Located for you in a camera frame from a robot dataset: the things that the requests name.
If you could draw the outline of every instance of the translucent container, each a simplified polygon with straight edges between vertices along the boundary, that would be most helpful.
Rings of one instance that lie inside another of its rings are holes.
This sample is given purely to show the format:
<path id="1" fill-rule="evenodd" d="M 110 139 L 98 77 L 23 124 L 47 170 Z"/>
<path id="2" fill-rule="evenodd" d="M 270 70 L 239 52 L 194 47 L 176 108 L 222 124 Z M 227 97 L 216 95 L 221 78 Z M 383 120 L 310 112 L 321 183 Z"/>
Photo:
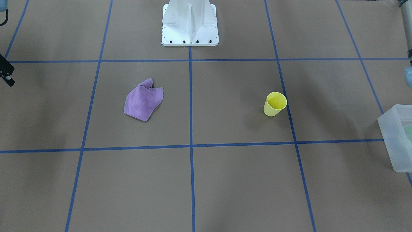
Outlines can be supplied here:
<path id="1" fill-rule="evenodd" d="M 412 172 L 412 146 L 404 127 L 412 124 L 412 105 L 394 105 L 378 118 L 393 169 Z"/>

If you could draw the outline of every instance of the purple cloth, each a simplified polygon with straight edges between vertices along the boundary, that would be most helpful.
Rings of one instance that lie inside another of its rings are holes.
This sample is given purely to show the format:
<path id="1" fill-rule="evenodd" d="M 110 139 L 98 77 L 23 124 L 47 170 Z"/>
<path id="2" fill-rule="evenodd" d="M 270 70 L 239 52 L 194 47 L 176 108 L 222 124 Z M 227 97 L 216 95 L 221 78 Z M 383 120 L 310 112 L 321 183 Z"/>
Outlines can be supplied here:
<path id="1" fill-rule="evenodd" d="M 152 88 L 151 78 L 140 83 L 126 97 L 124 113 L 142 121 L 147 121 L 155 108 L 163 100 L 163 88 Z"/>

